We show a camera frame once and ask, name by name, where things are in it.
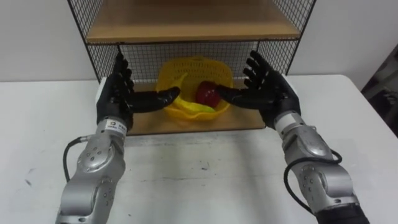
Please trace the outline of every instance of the yellow basket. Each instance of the yellow basket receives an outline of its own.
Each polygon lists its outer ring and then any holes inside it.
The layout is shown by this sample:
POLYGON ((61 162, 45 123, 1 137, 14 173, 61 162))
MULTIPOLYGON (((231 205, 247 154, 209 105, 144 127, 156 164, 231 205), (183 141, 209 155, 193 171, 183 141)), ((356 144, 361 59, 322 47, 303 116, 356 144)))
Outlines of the yellow basket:
MULTIPOLYGON (((233 87, 232 71, 224 63, 210 60, 204 57, 176 58, 166 62, 160 70, 157 79, 156 91, 170 88, 174 80, 178 80, 183 74, 184 78, 181 86, 181 98, 185 101, 195 102, 195 95, 199 84, 202 81, 211 81, 224 86, 233 87)), ((173 104, 165 108, 169 116, 180 119, 205 121, 215 119, 225 112, 229 103, 221 100, 215 108, 215 113, 188 113, 180 110, 173 104)))

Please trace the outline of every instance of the black metal frame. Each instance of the black metal frame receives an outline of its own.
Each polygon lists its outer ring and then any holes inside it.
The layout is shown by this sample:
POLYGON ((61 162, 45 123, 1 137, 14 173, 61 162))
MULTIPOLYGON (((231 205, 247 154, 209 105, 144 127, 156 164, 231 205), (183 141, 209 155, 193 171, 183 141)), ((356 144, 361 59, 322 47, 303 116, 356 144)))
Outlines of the black metal frame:
POLYGON ((300 31, 299 38, 235 41, 191 41, 153 43, 91 44, 86 35, 94 23, 103 0, 67 0, 85 44, 98 81, 108 76, 118 52, 124 54, 135 82, 154 82, 160 66, 173 57, 203 55, 223 61, 242 78, 250 50, 257 50, 273 67, 288 75, 308 20, 317 0, 273 0, 282 13, 300 31))

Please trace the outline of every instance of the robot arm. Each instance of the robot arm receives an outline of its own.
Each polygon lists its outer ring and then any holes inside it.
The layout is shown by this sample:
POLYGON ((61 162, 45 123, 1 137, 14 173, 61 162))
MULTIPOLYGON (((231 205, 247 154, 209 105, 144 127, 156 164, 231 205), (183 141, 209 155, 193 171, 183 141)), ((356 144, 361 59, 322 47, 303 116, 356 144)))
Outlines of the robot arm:
POLYGON ((305 124, 292 87, 257 52, 250 56, 247 64, 252 70, 243 71, 248 76, 248 89, 219 86, 218 92, 232 105, 259 110, 267 126, 279 133, 288 164, 284 182, 289 194, 314 214, 319 224, 369 223, 354 194, 351 177, 338 165, 341 156, 328 147, 314 127, 305 124), (308 205, 290 189, 289 170, 295 174, 308 205))
POLYGON ((98 127, 63 190, 56 224, 107 222, 116 185, 126 168, 124 138, 132 128, 133 114, 162 109, 180 93, 178 88, 134 92, 127 66, 119 54, 113 74, 101 81, 96 97, 98 127))

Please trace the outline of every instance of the wooden board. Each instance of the wooden board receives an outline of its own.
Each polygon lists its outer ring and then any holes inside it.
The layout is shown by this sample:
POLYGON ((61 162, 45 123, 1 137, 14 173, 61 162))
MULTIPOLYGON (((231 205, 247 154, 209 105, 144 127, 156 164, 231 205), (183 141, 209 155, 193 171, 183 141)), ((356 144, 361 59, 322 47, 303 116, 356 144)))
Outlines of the wooden board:
POLYGON ((270 0, 104 0, 89 43, 299 37, 270 0))
MULTIPOLYGON (((236 81, 235 86, 243 86, 236 81)), ((136 91, 154 90, 155 84, 136 84, 136 91)), ((225 131, 240 129, 261 129, 264 122, 256 110, 230 106, 218 118, 211 121, 184 121, 171 118, 164 110, 134 115, 134 126, 127 135, 186 133, 198 131, 225 131)))

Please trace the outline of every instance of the white table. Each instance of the white table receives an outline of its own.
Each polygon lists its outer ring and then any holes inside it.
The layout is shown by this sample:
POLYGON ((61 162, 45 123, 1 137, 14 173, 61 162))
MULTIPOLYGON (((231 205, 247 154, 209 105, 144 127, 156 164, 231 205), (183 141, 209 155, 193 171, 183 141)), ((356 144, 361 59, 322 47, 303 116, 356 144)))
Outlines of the white table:
MULTIPOLYGON (((343 156, 371 223, 397 223, 397 138, 348 78, 289 80, 305 121, 343 156)), ((73 138, 93 134, 97 87, 0 83, 1 223, 55 221, 62 153, 73 138)), ((285 190, 280 144, 271 129, 129 137, 108 223, 316 223, 285 190)), ((71 149, 71 173, 83 147, 71 149)), ((290 183, 299 194, 292 174, 290 183)))

